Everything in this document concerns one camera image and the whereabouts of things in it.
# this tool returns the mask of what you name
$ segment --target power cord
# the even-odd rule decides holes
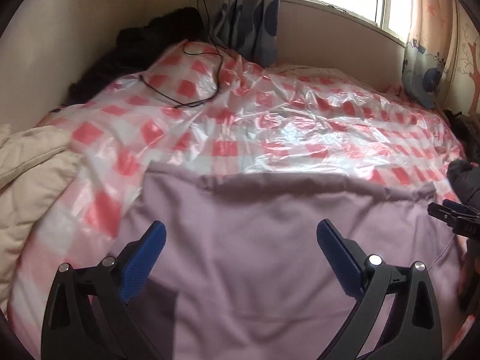
[[[200,12],[200,7],[198,5],[198,2],[199,0],[197,0],[197,10]],[[215,89],[215,93],[206,98],[206,99],[203,99],[203,100],[197,100],[197,101],[194,101],[194,102],[190,102],[190,103],[181,103],[179,102],[178,100],[175,100],[174,98],[170,97],[170,96],[167,96],[166,94],[160,92],[157,88],[154,88],[152,85],[150,85],[149,83],[147,83],[145,81],[145,78],[143,77],[143,75],[141,74],[140,77],[139,77],[139,81],[143,84],[145,84],[148,88],[150,88],[151,90],[157,92],[159,95],[162,95],[164,97],[166,97],[167,99],[169,100],[172,100],[174,103],[176,103],[177,105],[174,106],[174,108],[195,108],[195,107],[198,107],[202,104],[205,104],[211,100],[213,100],[213,98],[215,98],[218,93],[220,92],[220,69],[222,68],[222,65],[223,65],[223,55],[220,54],[218,48],[217,48],[217,45],[215,44],[215,42],[213,41],[212,39],[212,36],[210,35],[210,14],[208,13],[208,8],[207,8],[207,4],[205,2],[205,0],[203,0],[203,5],[205,6],[205,11],[207,13],[207,33],[208,33],[208,38],[210,39],[210,41],[212,42],[213,46],[215,47],[215,50],[217,51],[216,53],[215,52],[198,52],[196,54],[193,54],[191,52],[186,52],[185,51],[185,47],[186,45],[188,44],[188,42],[186,42],[183,47],[182,47],[182,51],[184,54],[188,55],[188,56],[204,56],[204,55],[213,55],[213,56],[219,56],[220,57],[220,64],[218,65],[218,68],[217,68],[217,73],[215,75],[216,79],[217,79],[217,82],[215,83],[217,85],[217,88]]]
[[[433,266],[435,265],[435,263],[445,254],[445,252],[448,250],[448,248],[450,247],[450,245],[452,244],[453,240],[455,239],[456,235],[454,235],[452,237],[452,239],[450,240],[450,242],[448,243],[448,245],[445,247],[445,249],[443,249],[443,252],[440,253],[440,256],[438,256],[434,262],[431,263],[430,265],[430,268],[427,269],[428,272],[430,272],[430,269],[433,268]]]

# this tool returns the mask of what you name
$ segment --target plastic sheet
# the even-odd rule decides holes
[[[186,51],[215,52],[203,43]],[[446,168],[462,148],[437,114],[336,70],[263,70],[229,54],[220,93],[201,107],[175,109],[135,75],[55,115],[51,123],[71,131],[85,166],[31,235],[13,285],[9,320],[37,358],[58,265],[92,266],[105,256],[150,161],[199,174],[342,173],[405,188],[432,181],[439,200],[455,199]],[[186,103],[215,92],[219,62],[179,44],[144,77]]]

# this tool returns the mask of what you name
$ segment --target blue patterned curtain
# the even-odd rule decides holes
[[[213,40],[263,67],[277,60],[279,0],[217,0]]]

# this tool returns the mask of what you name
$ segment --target wall mural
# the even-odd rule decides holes
[[[459,3],[457,9],[457,61],[451,67],[452,82],[443,108],[472,115],[479,112],[480,35]]]
[[[477,65],[477,44],[480,36],[474,30],[471,31],[471,26],[466,23],[463,26],[463,36],[461,37],[461,53],[465,56],[459,59],[457,72],[468,75],[475,85],[473,98],[469,107],[469,114],[474,114],[477,111],[480,96],[480,72]]]

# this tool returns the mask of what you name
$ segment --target purple blanket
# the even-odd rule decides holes
[[[316,359],[355,303],[316,242],[317,223],[329,218],[366,254],[397,266],[433,264],[445,348],[464,317],[452,232],[427,214],[434,196],[431,184],[403,191],[342,175],[215,178],[152,163],[112,253],[154,220],[166,225],[165,249],[130,307],[167,357]],[[375,346],[388,312],[362,353]]]

